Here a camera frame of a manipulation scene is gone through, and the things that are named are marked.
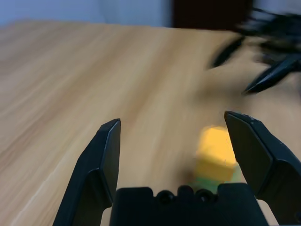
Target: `wood grain surface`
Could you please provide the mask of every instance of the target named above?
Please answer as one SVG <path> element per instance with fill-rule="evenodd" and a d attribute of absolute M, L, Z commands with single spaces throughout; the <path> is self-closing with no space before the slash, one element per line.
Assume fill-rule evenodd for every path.
<path fill-rule="evenodd" d="M 48 21 L 2 27 L 0 225 L 52 225 L 79 155 L 114 118 L 122 121 L 118 187 L 175 192 L 189 180 L 200 131 L 225 126 L 226 109 L 261 120 L 301 158 L 296 76 L 242 97 L 266 68 L 250 47 L 208 69 L 233 35 Z"/>

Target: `white wall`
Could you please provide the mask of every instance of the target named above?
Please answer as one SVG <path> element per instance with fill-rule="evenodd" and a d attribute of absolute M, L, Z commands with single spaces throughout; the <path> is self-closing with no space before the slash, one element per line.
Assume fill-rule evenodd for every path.
<path fill-rule="evenodd" d="M 301 14 L 301 0 L 255 0 L 254 6 L 276 14 Z"/>
<path fill-rule="evenodd" d="M 171 0 L 101 0 L 107 23 L 171 26 Z"/>
<path fill-rule="evenodd" d="M 170 0 L 0 0 L 0 25 L 13 20 L 55 19 L 170 26 Z"/>
<path fill-rule="evenodd" d="M 0 0 L 0 24 L 22 18 L 104 22 L 100 0 Z"/>

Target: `black object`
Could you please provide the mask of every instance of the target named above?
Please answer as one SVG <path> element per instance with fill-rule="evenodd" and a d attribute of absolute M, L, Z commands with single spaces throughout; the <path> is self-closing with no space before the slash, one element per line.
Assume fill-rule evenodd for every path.
<path fill-rule="evenodd" d="M 254 11 L 270 14 L 273 19 L 257 20 L 250 18 L 248 23 L 238 29 L 239 38 L 235 38 L 223 47 L 212 63 L 212 67 L 217 67 L 228 61 L 242 46 L 247 36 L 265 38 L 266 41 L 259 43 L 262 52 L 261 61 L 271 65 L 271 67 L 253 81 L 245 89 L 244 94 L 264 91 L 276 85 L 290 72 L 300 70 L 301 16 L 275 15 L 261 9 L 254 9 Z"/>
<path fill-rule="evenodd" d="M 222 184 L 217 194 L 181 186 L 177 196 L 162 191 L 156 197 L 147 187 L 122 188 L 110 226 L 267 226 L 254 195 L 270 206 L 279 224 L 300 223 L 300 161 L 260 121 L 235 112 L 224 117 L 248 185 Z M 100 128 L 80 156 L 54 225 L 100 225 L 116 189 L 119 145 L 120 121 L 114 120 Z"/>
<path fill-rule="evenodd" d="M 120 120 L 98 130 L 80 155 L 67 186 L 54 226 L 100 226 L 111 207 L 119 173 Z"/>
<path fill-rule="evenodd" d="M 301 163 L 261 121 L 226 112 L 235 157 L 257 199 L 264 200 L 278 223 L 300 223 Z"/>
<path fill-rule="evenodd" d="M 299 60 L 301 60 L 301 55 L 299 54 L 288 55 L 285 60 L 275 63 L 252 83 L 250 83 L 243 93 L 259 93 L 272 86 L 275 86 L 290 72 L 297 69 Z"/>
<path fill-rule="evenodd" d="M 223 184 L 218 195 L 178 191 L 169 202 L 154 197 L 148 187 L 121 188 L 111 213 L 110 226 L 268 226 L 247 184 Z"/>
<path fill-rule="evenodd" d="M 242 42 L 246 39 L 244 35 L 239 36 L 237 39 L 234 39 L 221 53 L 218 54 L 217 58 L 214 60 L 212 67 L 218 67 L 224 64 L 227 60 L 230 59 L 231 55 L 237 51 Z"/>

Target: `yellow block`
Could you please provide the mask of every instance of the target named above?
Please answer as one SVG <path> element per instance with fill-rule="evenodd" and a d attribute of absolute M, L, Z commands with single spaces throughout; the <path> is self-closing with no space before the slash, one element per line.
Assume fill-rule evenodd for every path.
<path fill-rule="evenodd" d="M 195 176 L 230 181 L 236 166 L 228 130 L 223 127 L 205 129 L 197 150 Z"/>

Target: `dark doorway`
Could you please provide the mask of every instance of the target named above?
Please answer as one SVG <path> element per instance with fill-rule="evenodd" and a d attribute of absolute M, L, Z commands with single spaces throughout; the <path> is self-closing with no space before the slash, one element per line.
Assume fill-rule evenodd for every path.
<path fill-rule="evenodd" d="M 252 0 L 173 0 L 173 27 L 233 30 L 252 9 Z"/>

